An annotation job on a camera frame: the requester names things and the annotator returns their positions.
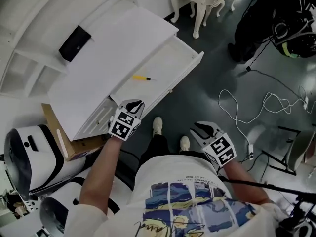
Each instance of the white and black device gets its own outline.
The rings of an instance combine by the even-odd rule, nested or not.
[[[109,134],[126,141],[141,124],[145,104],[141,100],[125,100],[110,119]]]
[[[12,129],[5,139],[4,160],[25,201],[71,179],[85,164],[85,157],[65,161],[46,125]]]
[[[64,235],[68,211],[79,202],[80,191],[90,168],[70,180],[69,183],[46,197],[40,205],[39,216],[43,226],[54,237]],[[108,200],[108,214],[111,218],[127,205],[132,190],[118,177],[114,176]]]
[[[196,130],[190,129],[191,134],[211,161],[222,167],[237,156],[228,134],[224,133],[217,124],[199,121],[195,122],[195,126],[207,134],[203,137]]]

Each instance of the white sneaker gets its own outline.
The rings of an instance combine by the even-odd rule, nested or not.
[[[162,119],[161,117],[156,117],[153,122],[153,137],[156,134],[162,135]]]
[[[189,148],[190,148],[190,140],[187,136],[183,136],[180,140],[180,152],[189,151]]]

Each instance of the black pants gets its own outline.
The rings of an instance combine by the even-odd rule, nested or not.
[[[195,151],[181,151],[178,154],[172,154],[168,148],[168,141],[162,135],[155,135],[150,141],[146,152],[144,152],[140,158],[138,169],[141,165],[147,162],[149,159],[155,156],[168,156],[168,155],[183,155],[183,156],[193,156],[204,159],[212,164],[212,162],[206,157],[204,153],[199,153]]]

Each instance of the black equipment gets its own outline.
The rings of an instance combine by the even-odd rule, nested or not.
[[[291,213],[291,217],[283,220],[280,222],[279,227],[276,229],[276,236],[277,237],[292,237],[294,229],[299,226],[302,222],[304,222],[307,218],[310,219],[312,222],[316,224],[316,216],[312,213],[312,209],[316,205],[316,193],[308,193],[308,192],[301,192],[297,190],[291,190],[286,189],[282,187],[278,187],[272,184],[259,184],[254,182],[248,182],[248,181],[242,181],[242,180],[229,180],[224,176],[218,176],[218,178],[222,182],[228,182],[228,183],[235,183],[235,184],[245,184],[245,185],[251,185],[261,188],[266,188],[270,190],[275,190],[279,192],[286,192],[297,195],[297,203],[294,206],[294,209]],[[312,207],[310,210],[306,213],[301,208],[301,203],[306,202],[312,204]],[[312,226],[313,232],[310,236],[315,236],[315,228]],[[304,233],[299,233],[299,236],[305,236]]]
[[[315,6],[316,0],[252,0],[237,26],[235,44],[228,45],[231,57],[246,62],[267,41],[290,58],[313,56],[316,33],[310,9]]]

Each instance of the white t-shirt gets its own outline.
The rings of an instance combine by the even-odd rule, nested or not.
[[[65,237],[273,237],[286,218],[274,204],[231,199],[207,161],[189,156],[154,157],[137,172],[125,208],[109,218],[98,208],[69,211]]]

